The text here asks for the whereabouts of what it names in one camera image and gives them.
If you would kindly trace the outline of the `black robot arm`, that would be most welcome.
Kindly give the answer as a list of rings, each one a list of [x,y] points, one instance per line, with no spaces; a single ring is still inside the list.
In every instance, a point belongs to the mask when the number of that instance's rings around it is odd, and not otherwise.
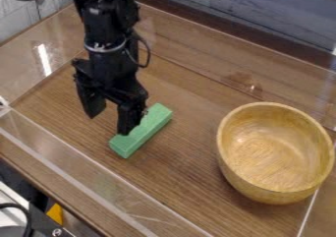
[[[84,26],[85,59],[73,59],[73,81],[83,109],[96,117],[107,103],[117,105],[117,133],[127,135],[140,124],[148,92],[136,73],[149,62],[139,60],[145,42],[133,26],[139,22],[135,0],[73,0]]]

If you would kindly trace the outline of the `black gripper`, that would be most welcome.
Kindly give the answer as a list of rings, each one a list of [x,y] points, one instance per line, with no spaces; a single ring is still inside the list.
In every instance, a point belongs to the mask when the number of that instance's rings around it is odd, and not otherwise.
[[[89,51],[89,58],[72,60],[73,81],[85,114],[93,119],[107,108],[107,101],[117,106],[117,133],[127,136],[140,124],[148,92],[136,73],[141,68],[139,49],[128,45],[109,53]]]

